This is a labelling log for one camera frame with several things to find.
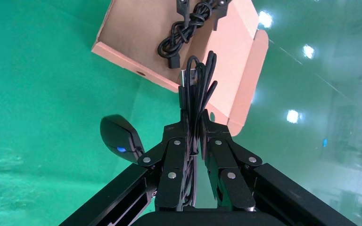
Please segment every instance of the coiled black cable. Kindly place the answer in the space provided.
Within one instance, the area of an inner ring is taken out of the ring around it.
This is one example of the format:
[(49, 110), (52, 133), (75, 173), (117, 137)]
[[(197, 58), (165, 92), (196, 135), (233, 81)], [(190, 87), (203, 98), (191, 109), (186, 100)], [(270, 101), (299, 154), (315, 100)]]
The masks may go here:
[[(202, 114), (212, 96), (214, 89), (217, 86), (217, 81), (213, 81), (210, 85), (214, 69), (216, 66), (217, 55), (210, 51), (207, 56), (206, 65), (200, 63), (196, 56), (191, 56), (187, 61), (187, 69), (185, 74), (184, 84), (186, 84), (186, 110), (189, 120), (189, 146), (191, 147), (188, 153), (188, 164), (186, 169), (186, 181), (183, 192), (183, 206), (195, 205), (196, 200), (196, 177), (197, 177), (197, 155), (198, 142), (200, 137), (199, 125), (201, 124)], [(191, 86), (191, 67), (192, 63), (196, 64), (196, 85)]]
[(215, 8), (214, 0), (203, 0), (196, 4), (189, 15), (189, 25), (184, 27), (184, 21), (177, 21), (171, 26), (170, 36), (165, 38), (157, 47), (157, 53), (168, 59), (169, 68), (180, 67), (179, 51), (188, 43), (198, 28), (201, 28), (212, 15)]

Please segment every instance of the green floor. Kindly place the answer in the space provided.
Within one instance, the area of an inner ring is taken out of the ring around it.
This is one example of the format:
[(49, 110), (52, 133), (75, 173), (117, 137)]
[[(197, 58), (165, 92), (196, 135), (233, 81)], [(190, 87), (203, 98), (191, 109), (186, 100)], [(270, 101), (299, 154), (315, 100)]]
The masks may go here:
[[(103, 116), (146, 149), (179, 119), (176, 94), (90, 52), (109, 2), (0, 0), (0, 226), (57, 225), (129, 164)], [(362, 1), (254, 4), (271, 43), (235, 140), (362, 226)]]

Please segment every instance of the blue light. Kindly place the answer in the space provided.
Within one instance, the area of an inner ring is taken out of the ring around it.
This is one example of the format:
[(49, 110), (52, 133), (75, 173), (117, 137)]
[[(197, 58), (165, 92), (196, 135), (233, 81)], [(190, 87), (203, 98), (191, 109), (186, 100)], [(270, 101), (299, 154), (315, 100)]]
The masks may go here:
[(125, 148), (123, 148), (123, 147), (117, 147), (117, 150), (119, 151), (119, 152), (126, 152), (127, 150), (125, 149)]

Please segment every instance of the open cardboard box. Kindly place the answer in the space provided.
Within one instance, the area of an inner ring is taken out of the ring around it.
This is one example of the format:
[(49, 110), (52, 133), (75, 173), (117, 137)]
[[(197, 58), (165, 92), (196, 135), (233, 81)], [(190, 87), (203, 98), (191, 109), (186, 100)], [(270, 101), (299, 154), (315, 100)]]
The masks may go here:
[[(190, 0), (190, 12), (198, 1)], [(169, 35), (171, 25), (182, 19), (175, 0), (112, 0), (92, 52), (177, 92), (188, 57), (195, 55), (206, 62), (208, 52), (214, 51), (217, 65), (212, 80), (218, 85), (206, 108), (215, 122), (228, 125), (235, 136), (245, 125), (268, 49), (267, 33), (257, 30), (258, 15), (251, 0), (233, 0), (217, 31), (212, 16), (182, 47), (183, 67), (169, 69), (157, 46)]]

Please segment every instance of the plug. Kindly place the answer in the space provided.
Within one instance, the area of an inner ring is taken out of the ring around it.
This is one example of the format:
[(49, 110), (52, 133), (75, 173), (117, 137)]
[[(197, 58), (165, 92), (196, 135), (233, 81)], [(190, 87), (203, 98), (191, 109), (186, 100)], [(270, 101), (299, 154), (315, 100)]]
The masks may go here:
[(177, 53), (174, 56), (168, 58), (169, 68), (180, 68), (180, 54)]

